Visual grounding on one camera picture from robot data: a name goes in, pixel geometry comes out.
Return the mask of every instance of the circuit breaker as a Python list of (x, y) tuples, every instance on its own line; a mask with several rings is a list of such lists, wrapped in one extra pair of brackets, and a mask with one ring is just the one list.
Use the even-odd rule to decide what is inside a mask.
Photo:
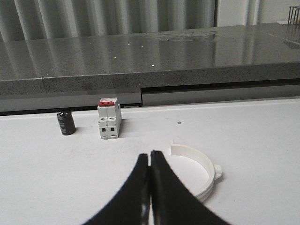
[(122, 121), (118, 99), (102, 98), (98, 102), (99, 131), (102, 139), (118, 138)]

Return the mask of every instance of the electrolytic capacitor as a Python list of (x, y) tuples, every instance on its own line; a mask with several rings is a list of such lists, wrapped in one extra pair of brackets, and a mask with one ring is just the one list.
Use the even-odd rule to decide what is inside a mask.
[(57, 120), (63, 135), (71, 135), (76, 131), (71, 111), (62, 111), (58, 113)]

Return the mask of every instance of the white table surface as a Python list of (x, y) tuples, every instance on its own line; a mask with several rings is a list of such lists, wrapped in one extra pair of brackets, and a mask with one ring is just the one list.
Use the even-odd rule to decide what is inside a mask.
[(56, 113), (0, 117), (0, 224), (79, 225), (152, 150), (195, 192), (208, 176), (170, 156), (170, 139), (222, 166), (205, 205), (229, 223), (300, 224), (300, 98), (127, 108), (122, 117), (114, 140), (100, 139), (96, 110), (73, 112), (70, 136)]

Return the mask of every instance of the white plastic part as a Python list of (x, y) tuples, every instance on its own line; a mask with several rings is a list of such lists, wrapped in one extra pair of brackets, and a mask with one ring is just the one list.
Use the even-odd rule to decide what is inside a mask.
[(173, 140), (171, 140), (170, 143), (171, 155), (190, 158), (201, 164), (206, 170), (209, 178), (207, 182), (197, 190), (197, 194), (195, 195), (199, 201), (204, 202), (212, 192), (214, 181), (222, 177), (221, 166), (213, 165), (207, 155), (195, 148), (183, 144), (174, 144)]
[(101, 102), (113, 102), (113, 105), (98, 106), (98, 125), (102, 139), (115, 139), (119, 137), (122, 121), (121, 108), (116, 97), (102, 98)]

